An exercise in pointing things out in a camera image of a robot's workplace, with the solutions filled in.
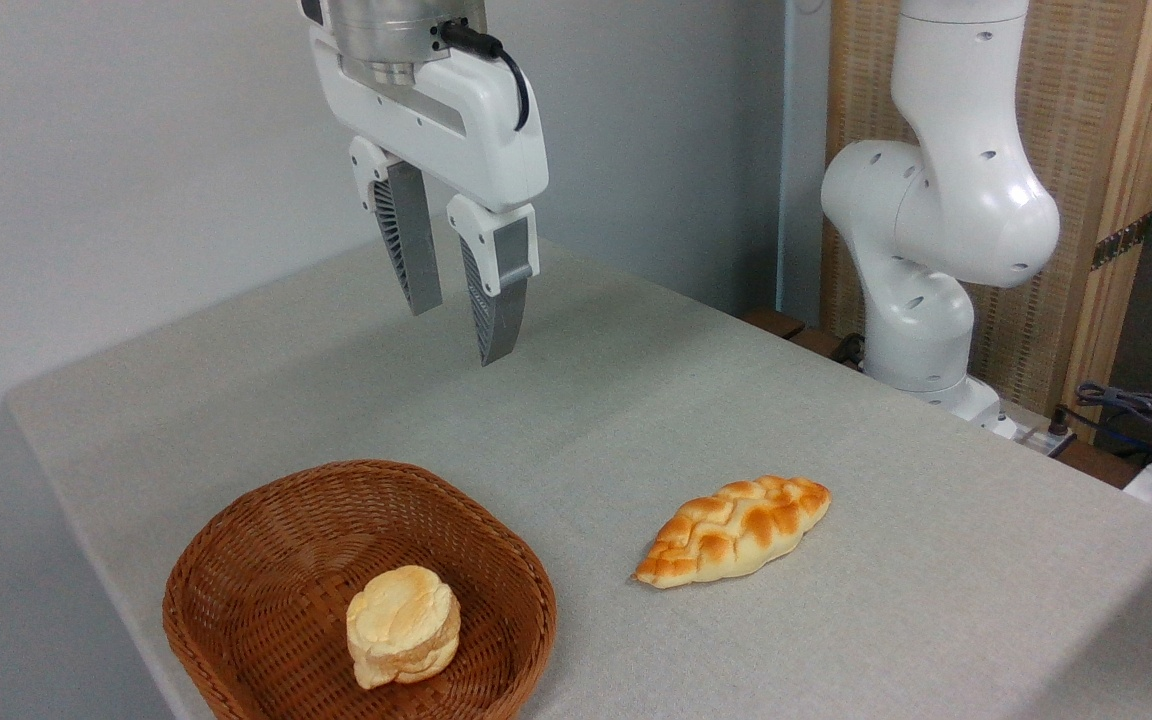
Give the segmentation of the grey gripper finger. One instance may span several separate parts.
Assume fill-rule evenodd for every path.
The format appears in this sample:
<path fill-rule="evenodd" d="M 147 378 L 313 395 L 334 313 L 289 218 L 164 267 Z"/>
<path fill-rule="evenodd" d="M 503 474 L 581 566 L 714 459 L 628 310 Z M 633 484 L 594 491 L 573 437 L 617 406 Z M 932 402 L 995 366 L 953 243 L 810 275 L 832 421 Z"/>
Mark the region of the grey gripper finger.
<path fill-rule="evenodd" d="M 362 205 L 376 217 L 381 241 L 412 314 L 442 305 L 429 196 L 419 168 L 365 138 L 349 145 Z"/>
<path fill-rule="evenodd" d="M 535 209 L 526 204 L 494 213 L 456 195 L 447 211 L 460 237 L 477 347 L 485 366 L 511 353 L 524 323 L 526 282 L 539 274 Z"/>

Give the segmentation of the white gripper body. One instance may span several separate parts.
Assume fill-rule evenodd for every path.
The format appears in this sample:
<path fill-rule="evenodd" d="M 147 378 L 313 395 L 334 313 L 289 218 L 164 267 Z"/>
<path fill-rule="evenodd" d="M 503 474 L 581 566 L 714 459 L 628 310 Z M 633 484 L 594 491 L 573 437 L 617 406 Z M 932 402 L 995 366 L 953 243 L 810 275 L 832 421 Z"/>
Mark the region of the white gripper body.
<path fill-rule="evenodd" d="M 389 85 L 310 31 L 317 73 L 339 122 L 493 211 L 518 209 L 548 185 L 539 109 L 516 129 L 518 94 L 505 65 L 453 50 Z"/>

